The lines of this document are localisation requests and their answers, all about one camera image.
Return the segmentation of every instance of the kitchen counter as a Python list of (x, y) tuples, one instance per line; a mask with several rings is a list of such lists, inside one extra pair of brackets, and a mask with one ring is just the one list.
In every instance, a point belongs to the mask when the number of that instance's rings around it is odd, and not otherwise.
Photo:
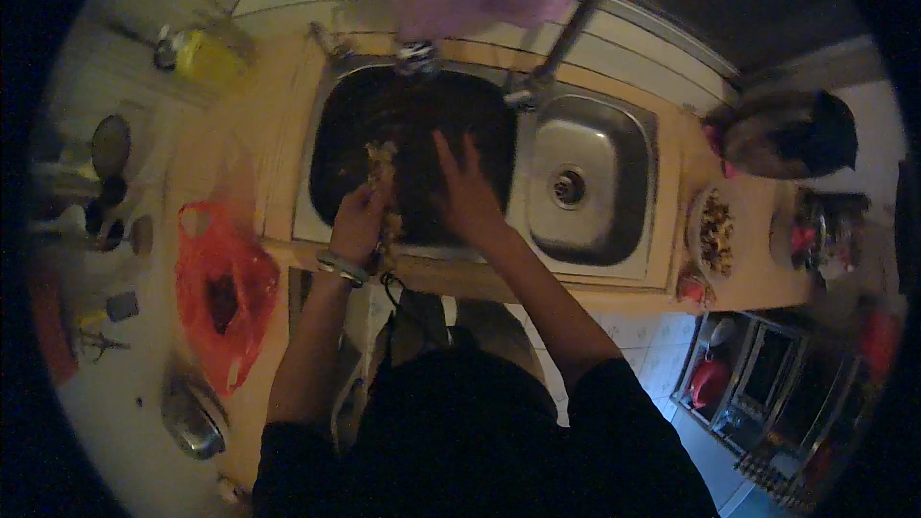
[[(351, 35), (363, 54), (385, 55), (390, 35)], [(315, 252), (323, 245), (291, 240), (298, 170), (310, 124), (310, 112), (325, 58), (305, 35), (284, 35), (259, 43), (259, 60), (244, 84), (213, 104), (187, 116), (178, 134), (167, 173), (163, 232), (166, 260), (178, 251), (176, 214), (194, 200), (222, 200), (241, 227), (261, 237), (263, 246), (282, 268), (282, 284), (259, 360), (247, 382), (224, 401), (231, 420), (228, 450), (218, 466), (245, 486), (255, 479), (260, 431), (272, 376), (288, 336), (288, 268), (314, 270)], [(527, 71), (541, 58), (509, 48), (467, 41), (445, 41), (445, 59)], [(558, 78), (590, 90), (624, 99), (655, 112), (659, 127), (659, 181), (647, 277), (627, 281), (605, 277), (561, 275), (567, 288), (588, 308), (623, 313), (697, 312), (689, 303), (674, 301), (679, 268), (687, 261), (685, 212), (694, 196), (719, 178), (720, 162), (713, 156), (690, 112), (629, 84), (563, 64)], [(795, 187), (755, 177), (733, 180), (749, 201), (751, 235), (744, 265), (731, 280), (716, 288), (719, 309), (752, 309), (799, 305), (809, 295), (804, 273), (778, 267), (768, 252), (771, 217), (778, 208), (791, 208)], [(410, 288), (462, 297), (514, 302), (498, 276), (486, 265), (469, 260), (403, 257), (397, 270)], [(173, 274), (164, 272), (173, 292)], [(180, 330), (178, 317), (172, 325)], [(191, 361), (188, 349), (178, 353)]]

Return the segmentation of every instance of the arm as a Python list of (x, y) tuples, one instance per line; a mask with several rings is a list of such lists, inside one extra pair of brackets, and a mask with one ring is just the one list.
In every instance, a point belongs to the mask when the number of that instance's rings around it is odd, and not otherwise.
[[(332, 225), (330, 250), (364, 266), (374, 250), (390, 187), (372, 192), (365, 185), (347, 195)], [(324, 422), (332, 402), (332, 374), (351, 283), (317, 272), (300, 322), (284, 352), (269, 395), (266, 423)]]
[(440, 200), (446, 224), (483, 256), (521, 301), (571, 392), (582, 374), (622, 356), (617, 345), (547, 270), (515, 229), (480, 173), (479, 156), (464, 137), (466, 164), (458, 166), (436, 131), (435, 144), (448, 186)]

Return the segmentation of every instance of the faucet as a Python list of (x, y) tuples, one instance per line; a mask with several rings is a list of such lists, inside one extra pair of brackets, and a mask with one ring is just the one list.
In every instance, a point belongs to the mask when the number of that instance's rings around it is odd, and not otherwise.
[(512, 81), (503, 97), (506, 105), (517, 110), (533, 111), (541, 101), (541, 96), (556, 80), (556, 69), (563, 63), (570, 49), (579, 39), (595, 13), (595, 8), (602, 0), (581, 0), (573, 12), (572, 18), (560, 32), (550, 49), (547, 60), (538, 65), (531, 73), (518, 81)]
[(309, 36), (316, 39), (319, 49), (329, 60), (342, 60), (354, 54), (352, 46), (347, 41), (339, 39), (339, 34), (331, 33), (316, 21), (310, 23)]

